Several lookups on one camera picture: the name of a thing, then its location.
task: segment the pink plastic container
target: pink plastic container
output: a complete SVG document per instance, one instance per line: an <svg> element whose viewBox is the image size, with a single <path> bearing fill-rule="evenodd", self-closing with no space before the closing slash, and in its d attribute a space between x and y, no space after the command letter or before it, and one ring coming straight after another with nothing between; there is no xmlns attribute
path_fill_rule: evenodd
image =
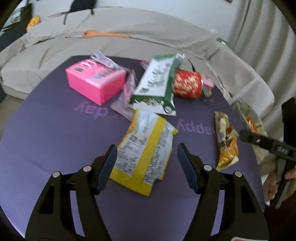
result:
<svg viewBox="0 0 296 241"><path fill-rule="evenodd" d="M69 86L98 105L103 105L122 90L126 71L111 69L92 59L66 69Z"/></svg>

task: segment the person's hand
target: person's hand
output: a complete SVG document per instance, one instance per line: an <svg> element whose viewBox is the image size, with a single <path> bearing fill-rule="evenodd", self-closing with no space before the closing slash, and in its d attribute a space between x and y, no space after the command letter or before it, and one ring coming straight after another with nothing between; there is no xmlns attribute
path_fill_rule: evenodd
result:
<svg viewBox="0 0 296 241"><path fill-rule="evenodd" d="M276 157L269 155L267 156L263 163L260 165L261 167L261 173L269 173L268 177L263 185L263 191L264 191L264 198L265 201L269 201L274 199L275 195L277 194L278 191L278 184L276 183L277 181L277 165L276 165ZM285 174L285 179L286 180L291 180L290 186L287 190L287 194L284 198L284 200L288 199L291 197L294 192L296 191L296 168L293 168L289 170Z"/></svg>

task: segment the sticker with red border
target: sticker with red border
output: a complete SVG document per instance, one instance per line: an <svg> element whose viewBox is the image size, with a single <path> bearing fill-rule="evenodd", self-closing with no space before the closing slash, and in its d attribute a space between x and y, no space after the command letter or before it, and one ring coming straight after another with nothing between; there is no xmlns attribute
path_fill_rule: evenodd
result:
<svg viewBox="0 0 296 241"><path fill-rule="evenodd" d="M258 240L258 239L243 239L243 238L238 238L235 237L231 241L268 241L268 240Z"/></svg>

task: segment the purple table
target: purple table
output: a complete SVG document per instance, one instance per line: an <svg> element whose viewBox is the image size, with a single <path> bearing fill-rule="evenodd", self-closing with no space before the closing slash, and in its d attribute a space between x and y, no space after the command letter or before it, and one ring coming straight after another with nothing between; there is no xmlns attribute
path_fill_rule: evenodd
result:
<svg viewBox="0 0 296 241"><path fill-rule="evenodd" d="M118 145L129 121L110 108L99 107L68 86L65 68L87 58L71 57L53 71L22 103L6 127L0 142L0 206L16 229L24 235L34 205L54 171L68 174L91 164ZM113 58L118 64L143 74L136 60ZM149 197L108 181L97 196L104 223L113 241L181 241L189 228L198 198L187 184L176 149L184 142L191 154L204 164L216 166L214 111L225 112L237 131L240 118L215 88L205 102L176 97L177 116L166 119L179 129L164 180L156 181ZM263 191L251 145L238 141L239 163L225 170L240 170L251 185L263 209ZM221 192L213 234L219 230L223 210ZM83 234L75 193L72 209L76 230Z"/></svg>

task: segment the silver screw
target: silver screw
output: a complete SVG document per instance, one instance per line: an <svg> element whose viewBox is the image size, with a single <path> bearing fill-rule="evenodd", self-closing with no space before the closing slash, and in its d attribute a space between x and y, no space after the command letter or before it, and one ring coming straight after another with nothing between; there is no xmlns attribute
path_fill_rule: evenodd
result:
<svg viewBox="0 0 296 241"><path fill-rule="evenodd" d="M212 167L210 165L204 165L204 169L206 171L210 171L210 170L212 170Z"/></svg>
<svg viewBox="0 0 296 241"><path fill-rule="evenodd" d="M89 172L90 170L91 170L91 166L85 166L83 168L83 171L85 171L85 172Z"/></svg>
<svg viewBox="0 0 296 241"><path fill-rule="evenodd" d="M242 177L242 173L241 173L240 171L236 171L234 174L235 174L237 177Z"/></svg>
<svg viewBox="0 0 296 241"><path fill-rule="evenodd" d="M59 176L59 172L54 172L54 173L52 174L52 176L53 176L54 178L58 177L58 176Z"/></svg>

